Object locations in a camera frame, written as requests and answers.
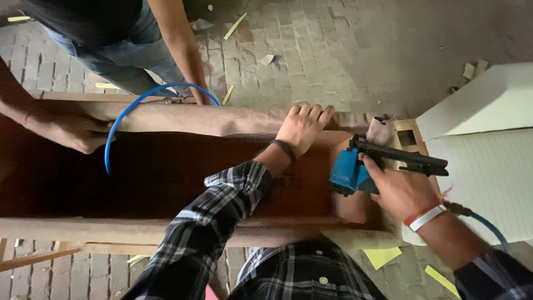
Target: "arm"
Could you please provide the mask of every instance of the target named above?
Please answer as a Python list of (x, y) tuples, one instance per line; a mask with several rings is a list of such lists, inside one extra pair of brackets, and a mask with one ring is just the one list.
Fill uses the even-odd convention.
[(15, 79), (0, 59), (0, 113), (36, 134), (83, 153), (106, 143), (108, 122), (84, 116), (51, 114)]
[[(276, 139), (305, 153), (333, 114), (320, 106), (295, 106)], [(145, 271), (123, 299), (141, 295), (203, 299), (216, 261), (237, 224), (249, 217), (262, 196), (290, 165), (289, 156), (271, 144), (254, 160), (205, 179), (207, 190), (170, 223)]]
[[(379, 189), (373, 199), (396, 219), (440, 204), (426, 175), (382, 171), (369, 156), (362, 159)], [(416, 233), (454, 270), (463, 299), (510, 299), (517, 291), (525, 295), (517, 299), (533, 297), (533, 274), (507, 254), (493, 251), (451, 212), (441, 213)]]
[[(148, 3), (185, 80), (207, 89), (204, 66), (182, 0), (149, 0)], [(199, 105), (209, 105), (209, 98), (201, 91), (195, 88), (191, 88), (191, 91)]]

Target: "black wrist band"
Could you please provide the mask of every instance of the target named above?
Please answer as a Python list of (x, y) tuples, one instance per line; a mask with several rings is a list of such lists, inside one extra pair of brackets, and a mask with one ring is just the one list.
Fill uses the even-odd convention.
[(290, 157), (290, 160), (293, 162), (296, 161), (296, 154), (294, 154), (293, 148), (291, 145), (289, 145), (289, 143), (277, 139), (271, 141), (270, 143), (280, 146), (283, 152), (287, 153), (287, 155)]

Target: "black t-shirt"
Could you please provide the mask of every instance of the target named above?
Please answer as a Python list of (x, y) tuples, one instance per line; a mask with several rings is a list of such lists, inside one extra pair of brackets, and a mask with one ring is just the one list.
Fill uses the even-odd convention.
[(79, 45), (105, 46), (125, 39), (142, 0), (22, 0), (28, 14)]

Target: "hand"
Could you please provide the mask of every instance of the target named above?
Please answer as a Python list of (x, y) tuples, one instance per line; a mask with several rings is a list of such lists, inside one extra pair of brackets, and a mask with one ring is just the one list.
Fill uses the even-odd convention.
[(28, 115), (24, 125), (60, 145), (91, 154), (106, 143), (112, 124), (112, 121), (100, 121), (90, 117), (39, 112), (37, 115)]
[(283, 121), (276, 139), (289, 143), (296, 157), (300, 157), (309, 150), (334, 112), (333, 105), (324, 111), (320, 105), (295, 105)]
[(362, 160), (379, 189), (379, 195), (372, 195), (372, 199), (396, 219), (403, 221), (411, 214), (440, 204), (426, 175), (409, 171), (382, 171), (365, 154)]

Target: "jeans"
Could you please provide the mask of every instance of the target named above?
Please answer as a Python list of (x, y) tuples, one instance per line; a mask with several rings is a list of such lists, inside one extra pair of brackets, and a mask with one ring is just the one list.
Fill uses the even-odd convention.
[[(49, 28), (45, 29), (54, 41), (85, 67), (129, 93), (140, 95), (159, 86), (144, 69), (154, 72), (166, 83), (185, 81), (146, 0), (143, 1), (141, 14), (132, 34), (126, 40), (112, 45), (80, 46)], [(163, 89), (154, 93), (154, 96), (192, 95), (187, 87), (175, 86), (174, 89), (179, 95)]]

